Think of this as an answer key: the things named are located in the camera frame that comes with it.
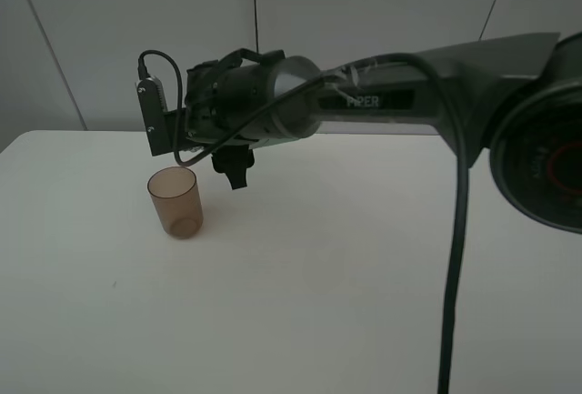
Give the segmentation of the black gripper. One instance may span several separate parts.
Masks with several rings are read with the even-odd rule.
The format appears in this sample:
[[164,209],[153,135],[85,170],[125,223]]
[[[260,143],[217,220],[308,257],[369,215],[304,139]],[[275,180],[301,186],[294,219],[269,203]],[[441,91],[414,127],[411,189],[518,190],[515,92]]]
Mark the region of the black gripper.
[[[258,54],[241,48],[187,69],[184,143],[210,145],[272,100],[270,76],[284,59],[282,50]],[[223,146],[212,154],[212,164],[233,190],[244,188],[254,153],[249,146]]]

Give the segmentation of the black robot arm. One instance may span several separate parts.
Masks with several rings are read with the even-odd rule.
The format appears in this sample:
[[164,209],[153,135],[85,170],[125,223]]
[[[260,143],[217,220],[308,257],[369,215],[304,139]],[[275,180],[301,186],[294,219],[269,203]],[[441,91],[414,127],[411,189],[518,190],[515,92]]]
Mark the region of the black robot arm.
[[506,36],[421,52],[425,75],[387,55],[323,70],[275,51],[232,54],[187,73],[181,130],[208,145],[272,145],[325,122],[433,127],[467,161],[487,149],[497,188],[550,227],[581,229],[581,38]]

